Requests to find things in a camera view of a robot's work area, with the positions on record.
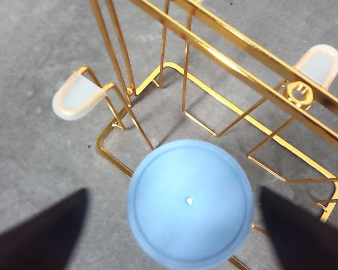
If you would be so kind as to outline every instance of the round blue cap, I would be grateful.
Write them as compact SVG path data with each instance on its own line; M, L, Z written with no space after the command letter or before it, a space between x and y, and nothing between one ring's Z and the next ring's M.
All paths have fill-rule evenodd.
M135 239L154 260L174 269L210 269L245 240L253 195L227 152L182 140L155 149L139 164L127 211Z

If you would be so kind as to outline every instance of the metal wire frame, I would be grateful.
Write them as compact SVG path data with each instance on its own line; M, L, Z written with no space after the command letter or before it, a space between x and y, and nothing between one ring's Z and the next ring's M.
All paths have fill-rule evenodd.
M170 68L175 69L179 73L181 73L184 77L184 80L183 80L183 101L184 102L182 104L183 106L182 109L184 113L186 112L185 110L186 84L184 83L186 82L186 79L188 78L193 83L195 83L197 86L205 90L213 98L215 98L216 100L218 100L219 102L227 106L228 108L232 109L239 115L239 117L234 122L230 123L221 132L219 133L211 132L212 134L214 133L213 135L216 137L219 137L220 135L222 135L225 131L227 131L231 126L233 126L235 123L237 123L241 119L246 119L248 122L253 124L255 127L259 128L265 134L269 136L272 135L273 132L275 131L268 129L266 126L264 126L263 124L261 124L260 122L258 122L256 119L254 119L253 117L249 115L250 111L254 110L256 107L261 105L265 100L269 100L272 103L278 105L284 111L292 115L296 120L301 121L304 125L312 129L314 132L319 134L322 138L326 139L329 143L331 143L332 145L338 148L338 134L336 132L332 131L329 127L325 126L319 120L312 117L310 114L306 113L306 111L304 111L303 109L298 108L294 104L290 103L288 99L286 97L283 97L281 94L279 94L278 91L289 82L294 82L298 80L305 82L313 89L315 100L317 102L320 102L321 104L326 106L328 109L330 109L333 113L338 115L338 99L335 96L331 95L325 89L323 89L320 85L311 81L306 76L300 74L297 70L288 66L285 62L283 62L276 56L272 55L270 52L268 52L264 48L260 47L258 44L256 44L255 42L247 38L242 33L238 32L236 29L232 28L226 22L220 20L218 17L216 17L209 11L197 5L194 1L192 0L184 0L184 1L172 0L172 1L178 4L183 9L188 11L188 19L187 19L186 27L180 25L178 22L176 22L174 19L168 16L170 0L165 0L164 11L161 11L160 9L156 8L149 1L131 0L131 2L139 6L142 10L144 10L149 15L151 15L152 17L154 17L156 20L158 20L160 23L163 24L161 63L144 80L144 82L138 88L135 89L134 91L135 95L139 95L151 82L153 82L157 87L162 87L163 70L165 68L170 67ZM100 9L95 10L95 7L94 7L93 10L94 10L94 13L96 14L96 17L97 17L97 14L101 15L101 13L99 13ZM277 72L280 76L283 77L283 81L279 83L276 87L271 88L270 86L266 85L264 82L259 80L257 77L250 74L247 70L240 67L237 63L233 62L231 59L224 56L221 52L219 52L218 50L213 48L211 45L206 43L203 39L200 39L192 31L190 31L191 19L193 16L203 21L206 25L211 27L213 30L217 31L219 34L221 34L223 37L225 37L229 41L233 42L235 45L237 45L241 49L245 50L247 53L249 53L251 56L259 60L263 64L265 64L267 67ZM99 29L101 30L104 43L108 49L111 46L111 41L109 38L105 38L105 34L103 34L103 31L102 31L103 25L105 26L104 20L97 19L97 23L98 23ZM186 61L184 62L184 69L173 62L164 61L167 28L171 29L174 33L179 35L186 42L186 46L185 46ZM261 93L263 95L263 98L257 101L254 105L251 106L251 108L249 108L247 111L244 112L243 110L241 110L240 108L232 104L230 101L228 101L226 98L219 95L216 91L211 89L209 86L201 82L199 79L191 75L188 72L188 59L187 59L187 57L189 56L189 45L195 46L197 49L199 49L199 51L203 52L209 58L213 59L219 65L224 67L227 71L231 72L237 78L239 78L240 80L248 84L250 87L252 87L254 90ZM157 81L155 80L157 75L159 75L159 83L157 83ZM126 113L125 110L122 109L120 110L119 115L123 117L125 113ZM110 131L113 129L113 121L103 130L102 134L99 136L97 140L97 148L104 157L109 159L114 165L116 165L128 177L131 177L133 174L132 170L130 170L127 166L125 166L123 163L117 160L113 155L111 155L106 149L103 148L102 142L107 137L107 135L110 133ZM199 120L195 122L204 128L203 124L201 124ZM326 207L322 205L324 212L321 216L321 220L325 222L330 216L330 214L332 213L333 208L336 205L336 202L338 202L338 181L336 181L338 180L338 178L335 177L331 172L329 172L323 166L315 162L313 159L306 156L303 152L293 147L291 144L289 144L279 135L273 134L272 139L278 142L281 146L291 151L293 154L295 154L302 160L304 160L307 164L309 164L310 166L312 166L313 168L321 172L325 177L332 179L332 181L330 182L333 182L335 186L335 192L333 193L332 198L330 200L322 201L323 203L328 202L328 205ZM262 229L256 227L254 224L253 224L253 228L257 231L265 233L265 231L262 231ZM230 262L232 262L236 267L238 267L238 269L248 269L247 267L245 267L244 264L242 264L235 257L232 257L230 259Z
M103 148L103 139L104 139L104 138L102 138L103 134L105 134L107 131L110 132L113 128L119 128L119 129L125 131L126 127L125 127L125 125L124 125L124 123L122 121L122 118L128 113L128 115L130 116L130 118L133 121L134 125L139 130L140 134L144 137L145 141L147 142L147 144L149 145L149 147L150 147L151 150L154 149L152 143L150 142L148 136L145 134L145 132L144 132L143 128L141 127L141 125L139 124L136 116L132 112L131 108L128 106L128 104L127 104L127 102L126 102L123 94L121 94L119 88L116 86L115 83L108 83L108 84L106 84L106 85L104 85L102 87L101 84L100 84L100 82L99 82L99 80L97 79L95 73L88 66L83 66L83 67L79 68L77 72L80 73L80 74L84 74L85 72L87 72L89 74L89 76L92 78L92 80L94 81L94 83L97 86L99 86L105 93L108 93L111 89L113 89L115 91L115 93L117 94L117 96L119 97L121 103L123 103L123 107L120 109L119 112L117 112L116 109L115 109L115 107L113 106L112 101L108 97L108 95L106 95L104 97L104 99L106 101L106 104L109 106L110 111L114 115L114 119L102 131L101 135L99 135L99 137L98 137L98 139L96 141L96 147L97 147L99 153L101 153L107 159L109 159L125 175L131 177L132 176L132 171L130 169L128 169L128 167L126 167L124 164L122 164L119 160L117 160L113 155L111 155L110 153L106 152L105 149Z
M110 40L110 36L108 34L108 29L106 28L105 21L104 21L104 18L103 18L103 14L101 13L99 3L98 3L97 0L90 0L90 4L91 4L92 10L93 10L93 13L95 15L97 25L99 27L101 37L103 38L106 50L108 52L108 55L109 55L110 60L113 64L113 67L114 67L114 71L115 71L117 78L119 80L119 85L121 86L122 91L125 95L127 104L130 107L131 106L130 96L132 96L135 93L135 82L134 82L134 77L133 77L133 73L132 73L132 69L131 69L128 50L127 50L126 45L125 45L124 36L122 34L122 30L121 30L121 27L120 27L120 23L118 21L118 16L116 14L113 1L112 0L105 0L105 1L106 1L106 6L108 7L110 18L112 20L112 24L115 28L115 33L117 35L117 39L118 39L118 42L120 44L120 49L121 49L121 52L122 52L124 63L125 63L126 69L127 69L127 75L128 75L129 80L130 80L130 86L129 87L127 87L126 84L125 84L124 77L123 77L123 74L121 72L121 68L119 66L118 59L117 59L115 51L114 51L114 47L112 45L112 41Z

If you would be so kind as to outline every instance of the gold metal bar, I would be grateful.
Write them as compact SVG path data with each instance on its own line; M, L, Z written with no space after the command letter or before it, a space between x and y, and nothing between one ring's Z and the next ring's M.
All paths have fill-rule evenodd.
M168 14L169 12L169 3L170 0L165 0L164 4L164 13ZM164 54L165 54L165 42L167 39L167 28L163 25L162 30L162 48L161 48L161 56L160 56L160 72L159 72L159 88L163 87L163 69L164 69Z
M285 180L286 183L324 183L324 182L338 182L338 177L332 178L307 178L307 179L291 179Z
M317 200L316 204L326 204L326 203L338 203L338 199L329 199L329 200Z
M272 103L276 104L284 111L294 116L296 120L302 122L316 134L320 135L323 139L327 140L329 143L338 148L338 133L334 132L331 128L324 125L321 121L308 114L306 111L296 107L295 104L290 102L283 95L276 92L274 89L272 89L270 86L262 82L251 73L249 73L244 68L240 67L237 63L223 55L213 46L211 46L203 39L195 35L193 32L179 24L172 17L162 12L155 5L151 4L147 0L131 0L131 2L140 7L150 16L158 20L160 23L171 29L180 38L184 39L189 44L197 48L199 51L207 55L209 58L213 59L216 63L218 63L227 71L231 72L238 79L246 83L254 90L258 91L261 95L263 95L263 97L269 99Z
M232 256L230 259L228 259L228 262L231 263L236 267L238 270L249 270L248 267L246 267L240 260L238 260L235 256Z
M110 40L103 15L100 11L99 3L97 2L97 0L90 0L90 4L91 4L92 10L93 10L93 13L95 15L96 23L99 27L101 37L103 38L104 44L106 46L106 50L109 54L110 60L112 61L112 64L113 64L113 67L114 67L114 70L115 70L115 73L116 73L117 78L119 80L119 84L122 88L122 91L124 92L124 95L127 99L128 105L131 106L130 96L127 92L127 89L126 89L126 86L125 86L125 81L124 81L124 78L123 78L123 74L121 72L117 57L115 55L114 47L112 45L112 41Z
M112 104L111 100L105 96L105 101L106 101L106 104L108 104L110 110L112 111L112 114L114 115L114 117L116 118L117 122L119 123L114 123L114 126L117 127L117 128L120 128L121 130L125 131L126 128L125 128L125 125L122 121L122 119L118 116L118 113L114 107L114 105Z
M192 14L188 14L186 18L186 28L190 30L192 28ZM185 54L184 54L184 74L183 74L183 95L181 99L181 111L185 112L185 98L186 98L186 85L188 77L188 66L189 66L189 44L185 41Z
M312 81L294 67L289 66L280 58L266 50L264 47L260 46L249 37L245 36L243 33L230 26L227 22L215 16L212 12L199 5L196 1L172 1L187 11L192 11L193 9L195 9L194 16L198 20L218 32L221 36L238 46L243 51L250 54L252 57L257 59L268 68L272 69L281 77L286 78L291 82L300 80L311 86L314 90L314 99L320 102L329 110L331 110L333 113L338 115L338 98L330 94L321 85Z
M119 113L118 117L122 118L127 113L127 110L125 107L123 107ZM111 163L113 163L119 170L122 171L128 178L131 178L133 176L133 171L129 169L126 165L124 165L120 160L118 160L115 156L113 156L111 153L109 153L104 147L103 147L103 141L108 136L108 134L113 130L114 122L117 121L116 118L114 118L107 126L104 128L104 130L100 133L99 137L96 140L96 149L98 152L106 159L108 159Z
M130 90L132 91L131 93L135 93L135 82L134 82L133 71L131 69L128 50L126 48L123 32L122 32L122 29L120 27L120 23L119 23L119 20L118 20L117 13L115 11L113 1L112 0L106 0L106 6L108 7L109 15L110 15L110 18L112 19L112 23L113 23L115 32L117 34L120 49L122 51L122 56L123 56L123 59L124 59L128 78L129 78L129 81L130 81Z
M283 80L280 82L277 86L275 86L273 89L276 91L279 91L284 87L286 84L287 80ZM248 110L246 110L243 114L241 114L239 117L237 117L233 122L231 122L226 128L224 128L221 132L219 132L216 137L222 136L225 132L227 132L230 128L235 126L237 123L239 123L240 120L242 120L246 115L250 114L254 109L258 108L260 105L262 105L266 101L265 98L259 99L257 102L255 102Z
M275 135L277 135L280 131L282 131L285 127L293 123L295 118L291 117L286 120L283 124L281 124L275 131L273 131L269 136L265 137L260 143L258 143L252 150L247 153L247 157L251 159L251 155L257 151L263 144L267 143L272 139Z
M204 125L201 121L199 121L196 117L194 117L192 114L190 114L189 112L187 112L186 110L183 111L183 113L189 117L192 121L196 122L198 125L200 125L203 129L205 129L207 132L209 132L210 134L212 134L213 136L216 136L216 133L214 131L212 131L209 127L207 127L206 125Z
M108 91L110 89L114 89L116 94L118 95L118 97L120 98L120 100L122 101L124 108L127 110L129 116L131 117L131 120L133 121L133 123L135 124L136 128L139 130L139 132L141 133L141 135L144 137L146 143L149 145L151 150L154 150L154 147L152 145L152 143L150 142L148 136L145 134L144 130L142 129L141 125L139 124L139 122L137 121L137 118L135 117L135 115L133 114L132 110L130 109L130 107L128 106L128 104L125 101L125 98L123 97L123 95L121 94L119 88L116 86L116 84L114 83L108 83L107 85L105 85L103 87L104 91Z
M84 74L85 72L88 72L88 74L90 75L90 77L92 78L94 83L101 88L101 84L100 84L99 80L97 79L96 75L94 74L94 72L92 71L92 69L90 67L82 66L81 68L79 68L77 70L77 72L80 73L80 74Z
M252 228L255 229L256 231L262 233L263 235L269 236L269 234L267 233L267 231L259 228L256 224L252 223Z

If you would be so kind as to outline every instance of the small hole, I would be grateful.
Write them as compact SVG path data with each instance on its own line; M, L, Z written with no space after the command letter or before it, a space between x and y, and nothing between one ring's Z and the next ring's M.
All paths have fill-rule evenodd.
M193 199L192 198L187 198L186 199L186 203L189 204L189 205L192 205L193 204Z

